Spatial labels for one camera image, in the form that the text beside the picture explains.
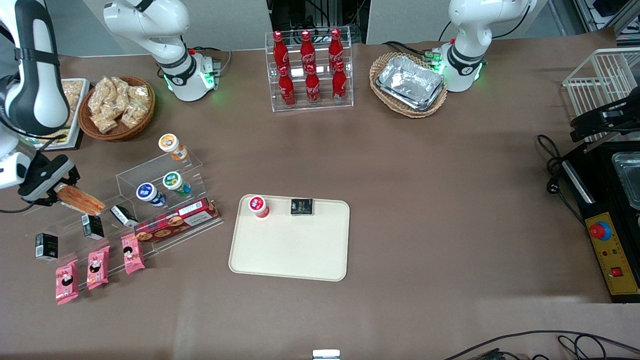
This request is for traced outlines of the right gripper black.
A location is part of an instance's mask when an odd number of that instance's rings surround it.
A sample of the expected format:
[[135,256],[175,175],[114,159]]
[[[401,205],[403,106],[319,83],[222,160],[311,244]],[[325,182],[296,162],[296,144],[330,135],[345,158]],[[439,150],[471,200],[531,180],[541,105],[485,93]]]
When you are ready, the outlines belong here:
[[80,178],[75,162],[67,155],[60,154],[50,159],[37,154],[27,169],[18,194],[26,203],[52,207],[58,202],[55,188],[60,184],[75,187]]

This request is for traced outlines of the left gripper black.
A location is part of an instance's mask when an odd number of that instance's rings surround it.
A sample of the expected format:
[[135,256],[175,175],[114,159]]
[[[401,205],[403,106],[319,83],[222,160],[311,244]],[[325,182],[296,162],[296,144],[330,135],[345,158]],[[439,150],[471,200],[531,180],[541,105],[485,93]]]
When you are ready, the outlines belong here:
[[598,133],[617,132],[626,135],[638,132],[639,113],[639,98],[631,97],[603,105],[598,111],[585,112],[570,121],[573,129],[570,132],[571,140],[580,142]]

